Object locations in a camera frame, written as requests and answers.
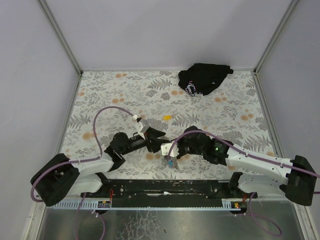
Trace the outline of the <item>steel key holder with rings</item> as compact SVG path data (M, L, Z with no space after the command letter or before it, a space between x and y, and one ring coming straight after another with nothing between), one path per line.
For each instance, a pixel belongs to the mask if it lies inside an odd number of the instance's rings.
M167 165L170 168L173 168L175 170L179 169L178 163L177 163L177 158L176 157L169 157L169 156L165 156L164 160L166 161Z

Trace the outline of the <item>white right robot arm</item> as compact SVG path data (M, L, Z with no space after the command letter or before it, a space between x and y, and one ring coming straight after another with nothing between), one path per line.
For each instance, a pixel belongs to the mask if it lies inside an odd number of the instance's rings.
M168 155L179 159L199 155L214 165L242 168L257 176L241 174L237 188L244 193L284 195L291 202L311 206L316 181L320 177L309 161L300 155L280 158L263 155L191 126L174 140Z

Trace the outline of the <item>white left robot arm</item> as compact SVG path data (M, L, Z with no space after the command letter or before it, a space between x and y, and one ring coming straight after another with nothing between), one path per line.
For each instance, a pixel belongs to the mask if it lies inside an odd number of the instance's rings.
M31 197L51 207L67 196L96 193L103 185L105 173L117 170L125 163L124 155L147 148L157 153L163 144L165 132L149 127L143 134L128 137L124 132L113 136L109 146L99 157L71 160L65 154L55 155L30 180Z

